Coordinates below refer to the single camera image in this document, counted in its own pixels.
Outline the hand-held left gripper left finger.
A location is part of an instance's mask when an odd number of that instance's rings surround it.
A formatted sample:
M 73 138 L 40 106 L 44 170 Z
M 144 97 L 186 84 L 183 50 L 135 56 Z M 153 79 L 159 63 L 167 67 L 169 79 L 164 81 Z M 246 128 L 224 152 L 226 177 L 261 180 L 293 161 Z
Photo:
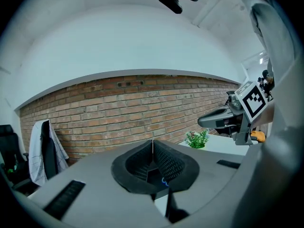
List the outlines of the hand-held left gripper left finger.
M 114 180 L 130 193 L 155 194 L 156 187 L 148 183 L 148 172 L 152 157 L 152 141 L 136 145 L 112 162 Z

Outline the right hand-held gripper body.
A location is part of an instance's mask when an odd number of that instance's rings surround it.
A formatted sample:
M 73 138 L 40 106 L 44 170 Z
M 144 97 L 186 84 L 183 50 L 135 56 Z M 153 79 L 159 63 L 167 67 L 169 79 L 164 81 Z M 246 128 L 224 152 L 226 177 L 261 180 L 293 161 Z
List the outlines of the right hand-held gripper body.
M 198 118 L 198 125 L 230 135 L 236 145 L 252 145 L 253 121 L 267 107 L 264 93 L 256 82 L 247 81 L 235 91 L 227 91 L 228 99 L 210 113 Z

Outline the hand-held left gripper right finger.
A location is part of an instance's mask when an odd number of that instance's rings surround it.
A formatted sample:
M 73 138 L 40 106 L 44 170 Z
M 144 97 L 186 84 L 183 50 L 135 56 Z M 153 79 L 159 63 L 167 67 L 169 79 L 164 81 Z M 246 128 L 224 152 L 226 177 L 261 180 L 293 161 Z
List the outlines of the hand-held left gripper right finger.
M 173 194 L 188 190 L 197 179 L 200 167 L 192 157 L 158 140 L 153 142 L 153 161 L 168 185 L 165 217 L 170 223 L 176 223 L 189 214 L 178 208 Z

